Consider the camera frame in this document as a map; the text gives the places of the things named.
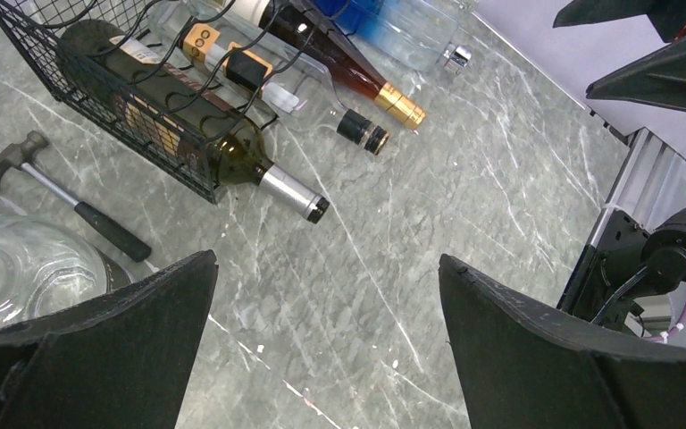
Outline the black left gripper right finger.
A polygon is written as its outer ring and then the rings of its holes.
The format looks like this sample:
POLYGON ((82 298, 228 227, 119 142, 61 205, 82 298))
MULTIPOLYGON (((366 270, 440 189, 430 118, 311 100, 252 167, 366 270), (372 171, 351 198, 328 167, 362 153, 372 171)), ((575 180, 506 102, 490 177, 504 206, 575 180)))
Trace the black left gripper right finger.
POLYGON ((474 428, 686 428, 686 349, 589 324, 450 255, 439 294, 474 428))

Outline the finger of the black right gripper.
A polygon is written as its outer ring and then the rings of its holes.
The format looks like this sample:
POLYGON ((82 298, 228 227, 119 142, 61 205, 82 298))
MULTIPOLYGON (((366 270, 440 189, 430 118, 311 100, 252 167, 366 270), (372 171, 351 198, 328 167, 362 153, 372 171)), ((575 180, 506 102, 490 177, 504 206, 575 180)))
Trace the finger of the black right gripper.
POLYGON ((686 36, 592 82, 586 98, 686 112, 686 36))
POLYGON ((574 0, 556 15, 553 27, 571 27, 652 13, 667 6, 664 0, 574 0))

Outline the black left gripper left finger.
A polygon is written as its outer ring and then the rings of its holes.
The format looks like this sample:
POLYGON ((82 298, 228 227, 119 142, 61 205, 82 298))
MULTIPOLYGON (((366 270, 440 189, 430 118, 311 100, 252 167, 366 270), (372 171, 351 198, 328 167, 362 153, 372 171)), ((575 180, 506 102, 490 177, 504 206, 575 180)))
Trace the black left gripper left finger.
POLYGON ((173 428, 218 271, 213 251, 199 251, 0 329, 0 428, 173 428))

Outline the clear round glass bottle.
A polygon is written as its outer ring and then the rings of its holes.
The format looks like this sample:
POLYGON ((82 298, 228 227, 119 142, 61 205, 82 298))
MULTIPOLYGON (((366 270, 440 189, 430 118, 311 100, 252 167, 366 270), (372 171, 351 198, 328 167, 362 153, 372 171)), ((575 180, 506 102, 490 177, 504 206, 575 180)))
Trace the clear round glass bottle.
POLYGON ((0 211, 0 329, 132 282, 124 268, 74 231, 0 211))

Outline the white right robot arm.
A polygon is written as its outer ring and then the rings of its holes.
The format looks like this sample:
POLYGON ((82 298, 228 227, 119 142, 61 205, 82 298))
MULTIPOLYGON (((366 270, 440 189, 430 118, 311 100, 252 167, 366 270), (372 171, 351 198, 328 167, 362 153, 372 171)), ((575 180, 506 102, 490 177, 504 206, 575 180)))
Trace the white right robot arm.
MULTIPOLYGON (((648 17, 664 46, 590 84, 589 99, 634 102, 686 113, 686 1, 573 1, 555 18, 557 27, 648 17)), ((683 158, 655 133, 624 137, 623 162, 558 308, 592 324, 621 331, 638 299, 675 291, 686 283, 686 206, 658 226, 661 191, 674 185, 683 158)), ((673 324, 656 336, 682 330, 686 299, 673 324)))

